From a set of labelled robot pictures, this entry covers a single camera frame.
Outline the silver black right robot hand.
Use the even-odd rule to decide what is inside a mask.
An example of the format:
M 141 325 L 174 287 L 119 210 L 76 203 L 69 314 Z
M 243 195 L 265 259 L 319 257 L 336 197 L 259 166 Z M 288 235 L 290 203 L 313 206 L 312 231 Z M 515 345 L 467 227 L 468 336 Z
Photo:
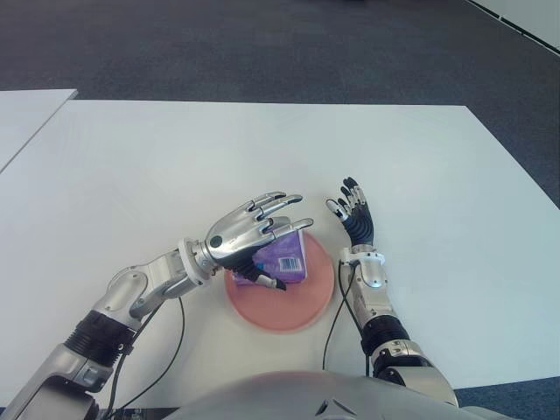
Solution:
M 326 207 L 339 219 L 353 247 L 372 247 L 375 227 L 363 190 L 353 178 L 347 177 L 340 191 L 344 198 L 328 199 Z

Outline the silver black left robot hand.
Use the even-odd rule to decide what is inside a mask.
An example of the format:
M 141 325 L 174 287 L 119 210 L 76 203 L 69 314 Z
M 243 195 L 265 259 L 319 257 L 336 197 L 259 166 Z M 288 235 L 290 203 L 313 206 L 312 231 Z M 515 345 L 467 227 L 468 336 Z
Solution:
M 254 284 L 285 291 L 285 282 L 258 268 L 253 257 L 258 250 L 272 242 L 313 224 L 311 218 L 292 221 L 273 216 L 302 199 L 298 194 L 266 192 L 242 204 L 210 228 L 205 239 L 208 254 L 217 266 Z

